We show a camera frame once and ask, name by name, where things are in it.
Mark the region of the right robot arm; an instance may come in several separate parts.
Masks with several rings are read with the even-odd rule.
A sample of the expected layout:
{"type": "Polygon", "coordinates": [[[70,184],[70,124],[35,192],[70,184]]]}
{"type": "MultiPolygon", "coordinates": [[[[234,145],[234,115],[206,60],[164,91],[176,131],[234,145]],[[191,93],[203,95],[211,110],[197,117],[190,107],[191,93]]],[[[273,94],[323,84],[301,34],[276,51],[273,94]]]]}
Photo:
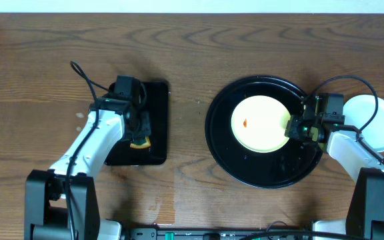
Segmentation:
{"type": "Polygon", "coordinates": [[[355,182],[346,218],[314,222],[314,236],[332,239],[343,234],[350,239],[384,239],[384,157],[344,120],[339,111],[326,111],[292,115],[283,121],[286,137],[322,150],[339,162],[355,182]]]}

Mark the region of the yellow green sponge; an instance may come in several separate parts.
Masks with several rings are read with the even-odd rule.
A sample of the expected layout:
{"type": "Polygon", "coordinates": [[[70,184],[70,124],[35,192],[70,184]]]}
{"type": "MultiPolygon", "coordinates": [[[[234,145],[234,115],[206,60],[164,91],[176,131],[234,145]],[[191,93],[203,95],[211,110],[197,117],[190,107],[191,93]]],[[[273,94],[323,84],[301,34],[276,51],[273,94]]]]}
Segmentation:
{"type": "Polygon", "coordinates": [[[142,137],[142,138],[135,138],[130,143],[130,148],[132,149],[146,149],[150,148],[151,142],[149,136],[142,137]]]}

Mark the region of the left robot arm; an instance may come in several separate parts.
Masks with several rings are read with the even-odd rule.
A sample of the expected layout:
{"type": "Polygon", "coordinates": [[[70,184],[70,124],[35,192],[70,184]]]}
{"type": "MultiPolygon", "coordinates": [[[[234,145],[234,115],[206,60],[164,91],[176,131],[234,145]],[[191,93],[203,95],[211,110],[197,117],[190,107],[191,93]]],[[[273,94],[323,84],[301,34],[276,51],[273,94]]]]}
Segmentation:
{"type": "Polygon", "coordinates": [[[100,217],[94,180],[117,143],[130,145],[150,132],[147,110],[100,98],[66,153],[26,178],[24,238],[120,239],[121,224],[100,217]]]}

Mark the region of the light blue plate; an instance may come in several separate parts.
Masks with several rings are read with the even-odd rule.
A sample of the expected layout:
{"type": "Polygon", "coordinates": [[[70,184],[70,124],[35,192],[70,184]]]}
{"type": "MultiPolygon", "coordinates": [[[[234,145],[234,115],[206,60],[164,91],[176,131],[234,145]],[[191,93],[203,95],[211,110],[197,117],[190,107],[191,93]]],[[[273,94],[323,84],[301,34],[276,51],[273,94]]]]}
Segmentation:
{"type": "MultiPolygon", "coordinates": [[[[345,124],[360,129],[373,115],[375,98],[372,95],[352,97],[343,106],[345,124]]],[[[364,140],[377,152],[384,152],[384,100],[378,98],[375,118],[362,130],[364,140]]]]}

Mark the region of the yellow plate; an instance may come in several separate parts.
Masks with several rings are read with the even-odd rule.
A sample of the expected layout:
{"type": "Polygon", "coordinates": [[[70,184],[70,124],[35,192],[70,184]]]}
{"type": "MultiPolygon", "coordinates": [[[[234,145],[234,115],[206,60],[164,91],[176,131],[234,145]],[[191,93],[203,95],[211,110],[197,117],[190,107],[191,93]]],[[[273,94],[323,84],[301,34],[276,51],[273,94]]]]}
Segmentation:
{"type": "Polygon", "coordinates": [[[231,130],[246,149],[270,153],[288,142],[285,130],[290,117],[290,112],[280,101],[256,95],[242,100],[234,108],[231,130]]]}

